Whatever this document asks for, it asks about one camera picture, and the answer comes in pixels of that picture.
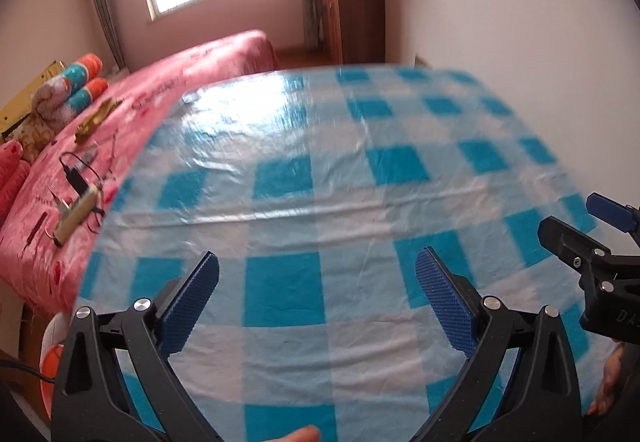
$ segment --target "blue checkered plastic sheet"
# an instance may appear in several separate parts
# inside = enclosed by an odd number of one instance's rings
[[[306,424],[324,442],[406,442],[464,361],[415,279],[426,245],[483,295],[558,307],[588,405],[611,341],[578,326],[578,276],[538,244],[548,215],[597,236],[553,153],[466,73],[238,78],[185,94],[158,128],[104,222],[79,303],[125,309],[211,250],[220,284],[170,362],[227,442]]]

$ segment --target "black cable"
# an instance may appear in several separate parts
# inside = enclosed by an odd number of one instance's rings
[[[98,181],[101,181],[102,179],[100,178],[100,175],[95,171],[94,168],[92,168],[89,164],[87,164],[84,160],[82,160],[82,158],[80,158],[78,155],[76,155],[75,153],[72,153],[71,151],[65,151],[63,154],[60,155],[60,157],[58,157],[58,160],[60,161],[60,163],[62,164],[62,167],[69,167],[67,166],[63,161],[62,161],[62,157],[64,155],[71,155],[73,158],[79,160],[82,165],[84,165],[84,167],[88,168],[89,170],[91,170],[91,172],[95,175],[95,177],[98,179]]]
[[[95,216],[95,222],[98,224],[98,226],[101,229],[102,228],[102,222],[98,219],[98,215],[100,213],[94,209],[94,210],[92,210],[92,214]],[[100,229],[98,229],[97,231],[94,231],[94,229],[91,228],[91,226],[89,225],[89,220],[86,221],[86,227],[87,227],[87,229],[89,229],[89,232],[91,232],[92,234],[100,234]]]
[[[38,377],[40,380],[44,382],[48,382],[49,384],[53,384],[56,382],[54,378],[47,377],[46,375],[41,374],[35,368],[29,366],[28,364],[24,364],[20,361],[10,361],[9,359],[0,359],[0,368],[12,368],[12,370],[20,370],[21,372],[27,372],[28,374],[33,375],[34,377]]]

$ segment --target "wire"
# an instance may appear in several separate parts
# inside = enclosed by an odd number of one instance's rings
[[[118,135],[118,131],[120,128],[116,128],[113,132],[113,138],[111,138],[111,157],[109,158],[109,167],[107,168],[107,172],[104,174],[103,179],[105,179],[108,175],[113,176],[113,172],[111,172],[111,168],[113,167],[113,161],[116,157],[116,136]]]
[[[60,155],[60,157],[58,157],[58,160],[60,161],[60,163],[62,164],[62,167],[66,167],[69,168],[68,165],[66,165],[63,161],[62,161],[62,157],[65,155],[69,155],[72,156],[73,158],[77,159],[78,161],[80,161],[80,163],[82,163],[82,165],[84,165],[84,167],[88,168],[89,170],[91,170],[91,172],[95,175],[95,177],[98,179],[98,182],[102,181],[102,178],[100,178],[100,175],[95,171],[94,168],[92,168],[89,164],[87,164],[84,160],[82,160],[82,158],[80,158],[78,155],[76,155],[75,153],[72,153],[71,151],[65,151],[63,154]]]
[[[8,359],[0,359],[0,368],[12,368],[13,370],[20,370],[21,372],[27,372],[28,374],[33,375],[34,377],[38,377],[40,380],[44,382],[48,382],[49,384],[53,384],[56,382],[54,378],[47,377],[46,375],[41,374],[38,370],[29,366],[28,364],[24,364],[20,361],[10,361]]]
[[[104,209],[102,209],[102,199],[104,198],[104,194],[102,190],[100,190],[100,201],[98,202],[98,206],[94,207],[92,210],[92,214],[95,216],[95,222],[98,224],[98,230],[94,231],[89,225],[89,219],[86,221],[86,227],[92,234],[100,234],[100,229],[102,228],[102,222],[104,221]]]

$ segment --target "pink bedspread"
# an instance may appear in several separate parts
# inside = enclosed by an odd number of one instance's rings
[[[111,86],[60,132],[57,142],[48,145],[31,167],[0,230],[0,277],[31,307],[52,314],[69,311],[97,236],[84,223],[62,248],[56,248],[46,234],[55,229],[60,216],[47,186],[68,202],[76,197],[58,161],[60,155],[82,151],[93,141],[99,144],[92,167],[100,176],[111,172],[104,184],[108,209],[133,161],[183,93],[204,84],[273,70],[276,58],[271,43],[256,30],[185,50]],[[76,147],[78,124],[106,97],[123,102],[83,148]],[[65,161],[75,164],[70,156]],[[90,183],[94,180],[90,171],[83,174]],[[47,213],[44,222],[28,242],[43,213]],[[89,217],[89,224],[97,227],[94,216]]]

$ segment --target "wooden cabinet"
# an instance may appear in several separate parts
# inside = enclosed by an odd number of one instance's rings
[[[385,0],[320,0],[324,46],[335,64],[385,62]]]

